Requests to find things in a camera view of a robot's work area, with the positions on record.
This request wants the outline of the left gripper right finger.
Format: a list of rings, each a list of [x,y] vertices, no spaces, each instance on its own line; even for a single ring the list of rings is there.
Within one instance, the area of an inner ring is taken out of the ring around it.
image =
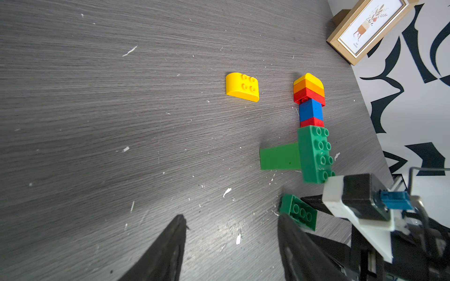
[[[287,281],[347,280],[287,214],[278,217],[278,242]]]

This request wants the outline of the dark green long lego brick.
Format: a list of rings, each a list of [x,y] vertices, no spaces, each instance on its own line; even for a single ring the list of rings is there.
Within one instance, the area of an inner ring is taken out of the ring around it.
[[[304,182],[322,184],[335,176],[328,142],[329,130],[321,126],[305,126],[297,130],[300,163]]]

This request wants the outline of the orange lego brick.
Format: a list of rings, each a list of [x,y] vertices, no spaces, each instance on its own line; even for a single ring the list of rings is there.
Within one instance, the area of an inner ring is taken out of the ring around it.
[[[302,81],[294,84],[293,93],[296,94],[303,89],[311,90],[311,91],[315,92],[316,94],[319,94],[322,97],[325,96],[324,88],[319,85],[316,85],[315,83],[313,83],[309,80],[302,80]]]

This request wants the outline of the red square lego brick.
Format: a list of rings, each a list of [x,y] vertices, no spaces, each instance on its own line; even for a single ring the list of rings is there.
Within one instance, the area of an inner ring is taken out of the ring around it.
[[[304,121],[300,122],[300,127],[306,127],[306,126],[318,126],[318,127],[324,127],[324,122],[321,119],[317,119],[315,117],[306,119]]]

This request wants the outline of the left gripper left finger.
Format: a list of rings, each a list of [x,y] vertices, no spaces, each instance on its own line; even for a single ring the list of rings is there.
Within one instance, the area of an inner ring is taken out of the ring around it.
[[[121,281],[178,281],[184,258],[188,226],[176,215]]]

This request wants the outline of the light green square lego brick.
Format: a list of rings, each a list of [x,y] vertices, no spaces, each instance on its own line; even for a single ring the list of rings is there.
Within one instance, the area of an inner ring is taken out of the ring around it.
[[[301,170],[298,143],[260,150],[261,170]]]

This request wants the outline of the dark green wide lego brick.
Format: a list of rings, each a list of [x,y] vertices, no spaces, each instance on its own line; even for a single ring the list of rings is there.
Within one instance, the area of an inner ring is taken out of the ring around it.
[[[280,214],[287,214],[301,228],[316,230],[318,211],[292,194],[281,199]]]

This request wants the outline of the red long lego brick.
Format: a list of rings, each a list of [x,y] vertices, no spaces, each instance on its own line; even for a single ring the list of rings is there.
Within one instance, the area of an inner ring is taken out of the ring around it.
[[[294,93],[294,102],[297,104],[302,104],[307,102],[308,100],[315,100],[319,102],[323,107],[326,105],[325,97],[321,96],[320,94],[316,93],[313,90],[310,90],[308,88],[304,88],[300,91],[297,91]]]

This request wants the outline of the yellow curved lego brick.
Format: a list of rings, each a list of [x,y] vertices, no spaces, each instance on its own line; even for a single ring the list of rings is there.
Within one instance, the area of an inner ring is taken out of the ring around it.
[[[310,83],[312,83],[312,84],[318,86],[318,87],[321,88],[321,89],[324,89],[324,86],[323,86],[322,81],[321,81],[319,78],[315,77],[314,75],[312,75],[312,74],[310,74],[310,73],[307,73],[307,74],[305,74],[304,76],[302,76],[302,77],[296,79],[296,80],[293,82],[293,85],[299,84],[300,82],[302,82],[302,81],[304,81],[304,80],[306,80],[306,81],[308,81],[308,82],[310,82]]]
[[[226,94],[244,100],[259,102],[259,81],[241,73],[230,73],[226,76]]]

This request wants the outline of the blue square lego brick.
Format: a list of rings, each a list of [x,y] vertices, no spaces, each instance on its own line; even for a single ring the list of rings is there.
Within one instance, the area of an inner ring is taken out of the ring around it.
[[[323,120],[322,104],[315,100],[308,100],[299,105],[300,122],[311,118]]]

